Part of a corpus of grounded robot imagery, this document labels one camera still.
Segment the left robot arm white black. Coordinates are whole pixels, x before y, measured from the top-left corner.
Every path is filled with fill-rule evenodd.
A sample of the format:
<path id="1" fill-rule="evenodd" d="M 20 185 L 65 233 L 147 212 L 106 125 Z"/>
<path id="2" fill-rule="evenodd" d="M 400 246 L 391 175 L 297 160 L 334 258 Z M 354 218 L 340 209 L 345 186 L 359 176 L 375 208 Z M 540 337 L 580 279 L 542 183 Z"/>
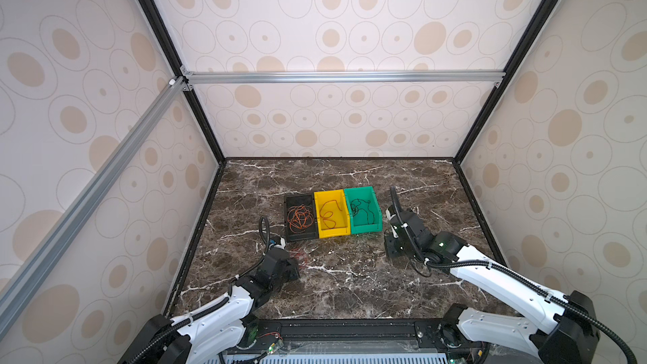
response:
<path id="1" fill-rule="evenodd" d="M 234 276 L 222 296 L 185 315 L 150 318 L 119 362 L 204 363 L 254 339 L 254 311 L 299 278 L 298 262 L 285 250 L 285 241 L 271 237 L 268 217 L 259 219 L 259 235 L 265 246 L 261 258 Z"/>

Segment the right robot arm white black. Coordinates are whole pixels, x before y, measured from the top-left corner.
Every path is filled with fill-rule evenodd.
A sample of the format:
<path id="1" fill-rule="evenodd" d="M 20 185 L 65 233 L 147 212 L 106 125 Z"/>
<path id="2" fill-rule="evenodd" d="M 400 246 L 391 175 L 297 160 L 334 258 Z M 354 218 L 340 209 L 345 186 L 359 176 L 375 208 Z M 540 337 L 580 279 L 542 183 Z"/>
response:
<path id="1" fill-rule="evenodd" d="M 577 291 L 566 295 L 531 281 L 450 232 L 433 234 L 415 212 L 398 203 L 387 208 L 386 216 L 389 254 L 468 281 L 517 311 L 515 316 L 505 316 L 454 303 L 436 330 L 446 347 L 485 342 L 544 363 L 590 363 L 600 336 L 606 335 L 628 363 L 637 361 L 628 344 L 596 318 L 588 296 Z"/>

